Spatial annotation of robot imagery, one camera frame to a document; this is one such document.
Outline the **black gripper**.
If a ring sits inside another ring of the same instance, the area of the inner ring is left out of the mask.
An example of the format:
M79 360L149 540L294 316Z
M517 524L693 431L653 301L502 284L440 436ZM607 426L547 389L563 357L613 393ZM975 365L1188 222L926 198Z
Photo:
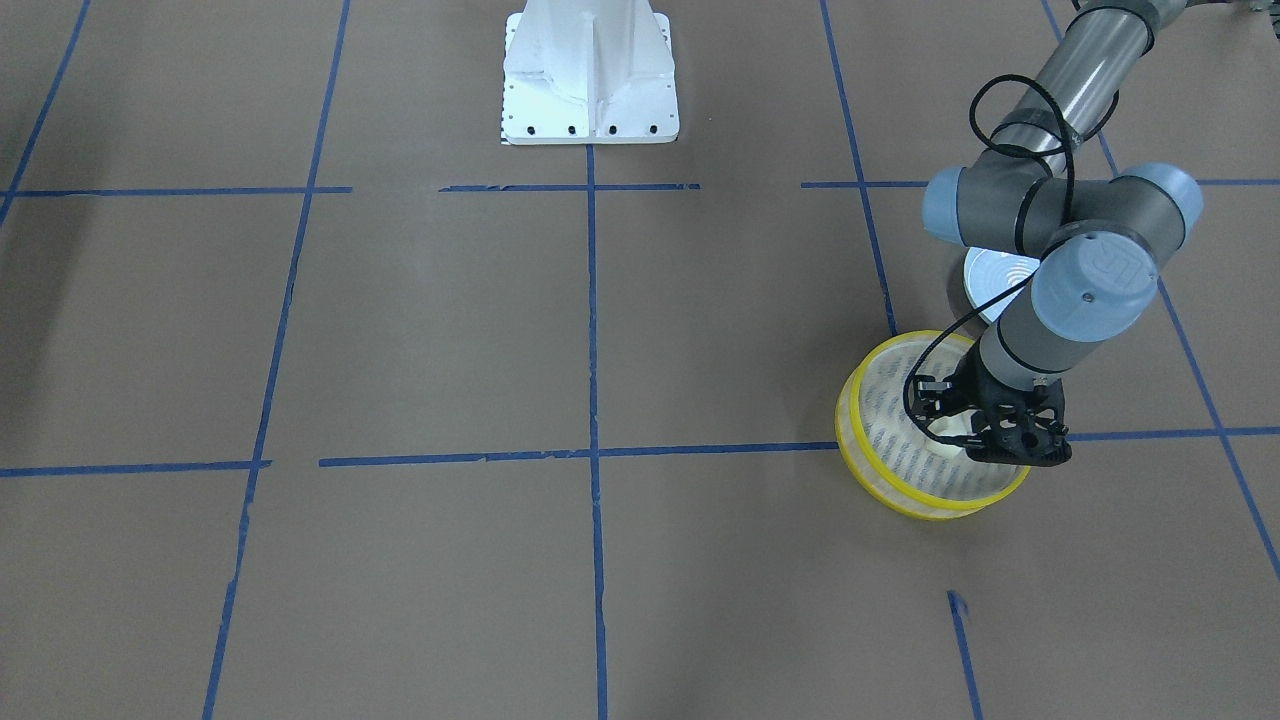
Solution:
M914 377L914 413L957 413L934 420L936 443L980 447L975 427L1016 427L1027 410L1025 391L1006 386L984 365L979 350L969 350L956 368L955 382L970 407L959 413L959 392L950 380Z

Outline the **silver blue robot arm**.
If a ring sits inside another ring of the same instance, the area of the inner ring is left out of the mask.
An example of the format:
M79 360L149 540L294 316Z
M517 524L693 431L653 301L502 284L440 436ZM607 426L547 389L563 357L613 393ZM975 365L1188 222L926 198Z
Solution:
M979 462L1070 457L1064 377L1139 319L1204 209L1199 184L1176 167L1147 163L1084 182L1075 155L1185 9L1084 3L1037 76L992 79L1024 95L991 132L970 124L983 152L928 183L922 220L932 236L1038 261L1001 293L1007 306L950 375L910 372L902 405L928 439Z

